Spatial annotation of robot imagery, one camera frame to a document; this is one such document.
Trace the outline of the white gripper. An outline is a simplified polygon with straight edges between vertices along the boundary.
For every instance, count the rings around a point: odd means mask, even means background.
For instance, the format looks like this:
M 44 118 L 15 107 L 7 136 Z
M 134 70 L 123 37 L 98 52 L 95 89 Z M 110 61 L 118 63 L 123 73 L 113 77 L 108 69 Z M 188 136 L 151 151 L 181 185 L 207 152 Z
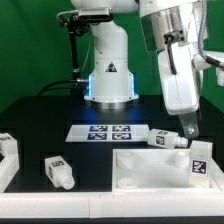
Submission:
M 181 114 L 179 119 L 185 137 L 197 138 L 199 130 L 195 111 L 199 107 L 201 74 L 196 72 L 192 65 L 194 47 L 192 44 L 185 46 L 174 44 L 172 53 L 176 75 L 171 73 L 168 52 L 164 50 L 158 54 L 158 68 L 165 106 L 170 115 Z

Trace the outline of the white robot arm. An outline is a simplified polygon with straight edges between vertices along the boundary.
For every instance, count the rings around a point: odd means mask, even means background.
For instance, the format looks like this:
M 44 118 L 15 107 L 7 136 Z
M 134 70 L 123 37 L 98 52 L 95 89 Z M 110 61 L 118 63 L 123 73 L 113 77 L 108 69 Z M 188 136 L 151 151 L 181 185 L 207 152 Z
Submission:
M 208 1 L 71 0 L 72 18 L 93 35 L 85 100 L 106 108 L 137 100 L 128 62 L 143 65 L 155 52 L 166 110 L 179 117 L 186 137 L 197 137 L 204 70 L 214 67 L 224 86 L 224 52 L 204 49 Z

